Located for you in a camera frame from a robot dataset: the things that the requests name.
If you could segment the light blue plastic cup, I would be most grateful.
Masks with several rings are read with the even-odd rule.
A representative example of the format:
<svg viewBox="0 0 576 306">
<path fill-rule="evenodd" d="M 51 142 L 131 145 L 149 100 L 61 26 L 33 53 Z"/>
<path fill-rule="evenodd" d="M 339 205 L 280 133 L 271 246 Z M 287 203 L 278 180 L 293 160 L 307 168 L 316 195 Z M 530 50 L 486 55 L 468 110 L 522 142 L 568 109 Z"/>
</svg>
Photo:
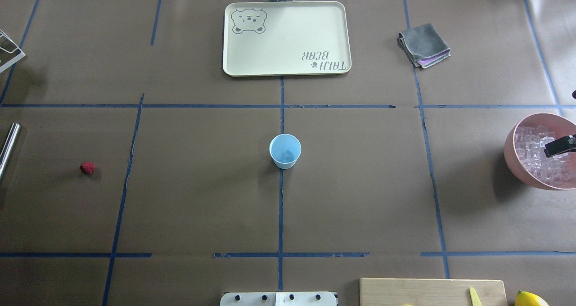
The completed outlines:
<svg viewBox="0 0 576 306">
<path fill-rule="evenodd" d="M 302 146 L 298 138 L 290 134 L 274 137 L 268 151 L 275 165 L 280 169 L 292 168 L 300 158 Z"/>
</svg>

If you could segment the whole yellow lemon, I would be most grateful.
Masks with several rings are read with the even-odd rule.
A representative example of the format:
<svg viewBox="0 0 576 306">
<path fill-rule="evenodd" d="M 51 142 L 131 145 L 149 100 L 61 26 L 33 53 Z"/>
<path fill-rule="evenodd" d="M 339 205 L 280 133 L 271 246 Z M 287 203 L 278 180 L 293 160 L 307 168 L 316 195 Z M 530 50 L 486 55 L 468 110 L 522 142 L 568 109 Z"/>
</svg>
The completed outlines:
<svg viewBox="0 0 576 306">
<path fill-rule="evenodd" d="M 514 302 L 515 306 L 549 306 L 545 299 L 537 294 L 519 290 Z"/>
</svg>

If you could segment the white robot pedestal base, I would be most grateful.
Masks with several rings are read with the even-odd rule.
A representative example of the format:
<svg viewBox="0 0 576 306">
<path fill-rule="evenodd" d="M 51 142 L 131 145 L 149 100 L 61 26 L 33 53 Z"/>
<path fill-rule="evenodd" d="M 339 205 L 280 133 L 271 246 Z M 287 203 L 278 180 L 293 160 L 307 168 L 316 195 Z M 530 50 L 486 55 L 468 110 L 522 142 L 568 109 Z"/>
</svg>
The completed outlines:
<svg viewBox="0 0 576 306">
<path fill-rule="evenodd" d="M 304 292 L 230 292 L 220 299 L 220 306 L 338 306 L 337 293 Z"/>
</svg>

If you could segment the folded grey purple cloth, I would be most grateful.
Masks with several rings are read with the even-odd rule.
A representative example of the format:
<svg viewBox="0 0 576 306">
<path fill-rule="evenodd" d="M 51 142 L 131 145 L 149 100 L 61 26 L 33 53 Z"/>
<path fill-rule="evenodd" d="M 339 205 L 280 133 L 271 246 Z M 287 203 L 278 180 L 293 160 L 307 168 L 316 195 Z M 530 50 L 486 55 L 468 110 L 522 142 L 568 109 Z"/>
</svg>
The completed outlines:
<svg viewBox="0 0 576 306">
<path fill-rule="evenodd" d="M 451 56 L 451 49 L 432 23 L 398 33 L 397 43 L 416 68 L 430 68 Z"/>
</svg>

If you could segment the pink bowl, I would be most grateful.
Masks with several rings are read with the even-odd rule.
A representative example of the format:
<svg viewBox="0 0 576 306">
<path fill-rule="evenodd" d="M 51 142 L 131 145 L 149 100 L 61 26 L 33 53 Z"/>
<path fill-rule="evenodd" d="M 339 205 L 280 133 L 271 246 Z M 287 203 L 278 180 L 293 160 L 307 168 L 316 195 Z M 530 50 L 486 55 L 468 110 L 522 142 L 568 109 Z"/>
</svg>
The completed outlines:
<svg viewBox="0 0 576 306">
<path fill-rule="evenodd" d="M 552 113 L 535 113 L 528 115 L 524 119 L 520 120 L 508 134 L 505 144 L 504 144 L 504 158 L 508 168 L 513 175 L 523 183 L 535 187 L 537 189 L 544 190 L 574 190 L 575 189 L 575 179 L 572 178 L 568 181 L 564 181 L 562 184 L 548 184 L 545 181 L 538 179 L 529 172 L 528 166 L 521 162 L 520 156 L 516 151 L 516 136 L 519 134 L 520 127 L 538 127 L 545 126 L 551 131 L 555 132 L 556 135 L 566 136 L 575 135 L 575 124 L 572 121 L 561 117 L 560 115 L 555 115 Z"/>
</svg>

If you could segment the metal cup rack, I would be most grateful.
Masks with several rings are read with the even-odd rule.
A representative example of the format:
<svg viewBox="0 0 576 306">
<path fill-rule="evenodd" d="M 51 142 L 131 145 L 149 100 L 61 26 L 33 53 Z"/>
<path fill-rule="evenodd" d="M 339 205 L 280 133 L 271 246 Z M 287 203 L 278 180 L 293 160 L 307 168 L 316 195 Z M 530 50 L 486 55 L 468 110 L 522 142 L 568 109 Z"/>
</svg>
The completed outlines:
<svg viewBox="0 0 576 306">
<path fill-rule="evenodd" d="M 25 58 L 26 54 L 3 30 L 0 30 L 0 72 Z"/>
</svg>

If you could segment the steel muddler with black tip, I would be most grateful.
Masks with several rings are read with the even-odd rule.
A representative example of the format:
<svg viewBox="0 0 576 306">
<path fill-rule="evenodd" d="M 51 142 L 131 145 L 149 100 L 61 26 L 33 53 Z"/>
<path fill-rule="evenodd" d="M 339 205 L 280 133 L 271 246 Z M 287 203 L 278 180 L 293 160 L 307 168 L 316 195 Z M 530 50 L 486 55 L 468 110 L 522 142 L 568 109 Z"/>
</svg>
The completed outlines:
<svg viewBox="0 0 576 306">
<path fill-rule="evenodd" d="M 2 179 L 6 173 L 6 169 L 8 168 L 8 163 L 12 155 L 13 148 L 16 145 L 18 135 L 20 134 L 21 127 L 22 126 L 20 123 L 13 123 L 4 140 L 0 154 L 0 182 L 2 182 Z"/>
</svg>

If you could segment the cream bear serving tray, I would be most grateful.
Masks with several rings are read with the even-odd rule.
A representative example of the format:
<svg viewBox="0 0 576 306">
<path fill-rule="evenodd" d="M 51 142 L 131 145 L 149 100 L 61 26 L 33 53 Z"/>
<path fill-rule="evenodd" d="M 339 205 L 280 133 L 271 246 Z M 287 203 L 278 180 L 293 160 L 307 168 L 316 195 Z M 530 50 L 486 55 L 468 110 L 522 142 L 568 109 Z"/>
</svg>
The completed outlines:
<svg viewBox="0 0 576 306">
<path fill-rule="evenodd" d="M 351 67 L 340 2 L 238 2 L 225 9 L 222 68 L 228 76 L 339 75 Z"/>
</svg>

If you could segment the pile of clear ice cubes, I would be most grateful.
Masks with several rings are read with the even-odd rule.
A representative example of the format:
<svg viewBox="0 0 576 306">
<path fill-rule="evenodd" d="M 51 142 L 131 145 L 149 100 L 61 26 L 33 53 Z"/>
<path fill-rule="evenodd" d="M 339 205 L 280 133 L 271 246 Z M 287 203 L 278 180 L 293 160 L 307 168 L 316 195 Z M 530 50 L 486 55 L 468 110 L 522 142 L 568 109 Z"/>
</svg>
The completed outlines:
<svg viewBox="0 0 576 306">
<path fill-rule="evenodd" d="M 556 133 L 548 127 L 518 127 L 514 140 L 522 166 L 535 178 L 553 186 L 575 179 L 575 169 L 568 164 L 573 153 L 554 157 L 545 155 L 545 145 L 556 140 Z"/>
</svg>

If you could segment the wooden cutting board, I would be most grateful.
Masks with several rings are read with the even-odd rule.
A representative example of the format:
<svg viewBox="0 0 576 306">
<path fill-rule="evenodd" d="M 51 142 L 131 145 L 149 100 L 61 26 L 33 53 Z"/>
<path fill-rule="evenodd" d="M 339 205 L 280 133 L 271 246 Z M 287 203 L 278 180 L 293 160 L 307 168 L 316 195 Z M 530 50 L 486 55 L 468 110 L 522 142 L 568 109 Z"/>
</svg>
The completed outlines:
<svg viewBox="0 0 576 306">
<path fill-rule="evenodd" d="M 483 306 L 508 304 L 497 280 L 360 278 L 359 287 L 362 306 L 470 306 L 470 288 Z"/>
</svg>

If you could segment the red strawberry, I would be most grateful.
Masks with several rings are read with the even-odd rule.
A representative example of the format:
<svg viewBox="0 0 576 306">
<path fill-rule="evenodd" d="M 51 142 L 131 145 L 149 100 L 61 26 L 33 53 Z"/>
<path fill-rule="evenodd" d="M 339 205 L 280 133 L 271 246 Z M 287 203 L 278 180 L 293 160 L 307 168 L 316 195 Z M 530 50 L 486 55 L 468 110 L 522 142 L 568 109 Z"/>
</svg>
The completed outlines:
<svg viewBox="0 0 576 306">
<path fill-rule="evenodd" d="M 92 175 L 95 172 L 95 164 L 85 161 L 80 165 L 80 171 L 85 175 Z"/>
</svg>

